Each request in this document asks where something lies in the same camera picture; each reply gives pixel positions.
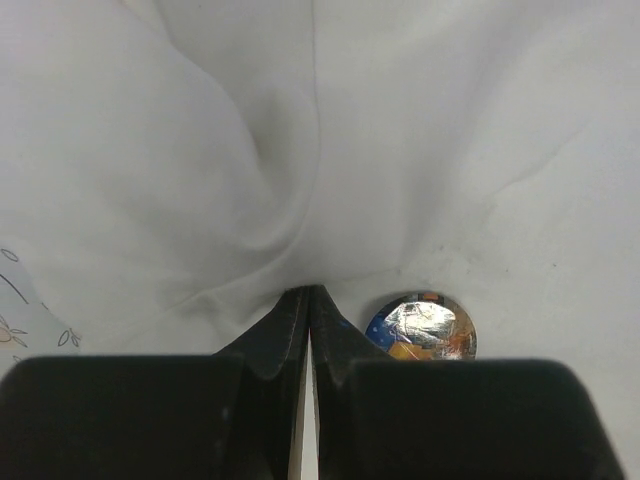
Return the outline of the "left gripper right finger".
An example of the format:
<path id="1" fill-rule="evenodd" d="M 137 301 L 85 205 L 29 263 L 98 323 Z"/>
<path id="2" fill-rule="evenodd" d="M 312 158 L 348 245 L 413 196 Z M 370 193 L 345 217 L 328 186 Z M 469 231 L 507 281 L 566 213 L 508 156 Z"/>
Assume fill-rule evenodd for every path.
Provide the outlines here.
<path id="1" fill-rule="evenodd" d="M 396 360 L 310 290 L 323 479 L 620 479 L 576 375 L 547 360 Z"/>

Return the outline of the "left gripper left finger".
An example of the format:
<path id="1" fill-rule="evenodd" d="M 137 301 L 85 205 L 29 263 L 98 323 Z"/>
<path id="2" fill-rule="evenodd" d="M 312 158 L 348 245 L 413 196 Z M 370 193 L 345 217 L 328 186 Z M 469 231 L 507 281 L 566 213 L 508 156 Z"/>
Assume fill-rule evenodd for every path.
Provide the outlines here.
<path id="1" fill-rule="evenodd" d="M 213 355 L 39 357 L 1 383 L 5 479 L 296 479 L 309 292 Z"/>

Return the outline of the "round blue gold brooch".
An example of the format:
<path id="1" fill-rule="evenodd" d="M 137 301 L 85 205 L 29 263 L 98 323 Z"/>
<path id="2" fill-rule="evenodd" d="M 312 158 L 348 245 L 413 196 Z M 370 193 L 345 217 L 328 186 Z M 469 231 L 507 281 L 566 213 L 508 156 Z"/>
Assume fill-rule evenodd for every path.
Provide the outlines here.
<path id="1" fill-rule="evenodd" d="M 365 336 L 398 360 L 473 360 L 477 333 L 470 315 L 436 292 L 411 293 L 382 307 Z"/>

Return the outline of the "white daisy print t-shirt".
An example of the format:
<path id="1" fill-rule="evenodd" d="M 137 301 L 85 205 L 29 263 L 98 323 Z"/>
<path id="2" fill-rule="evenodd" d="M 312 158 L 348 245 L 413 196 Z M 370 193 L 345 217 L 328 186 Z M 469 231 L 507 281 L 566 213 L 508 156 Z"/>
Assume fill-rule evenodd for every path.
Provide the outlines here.
<path id="1" fill-rule="evenodd" d="M 590 390 L 639 475 L 635 1 L 5 1 L 1 247 L 80 353 L 407 291 Z"/>

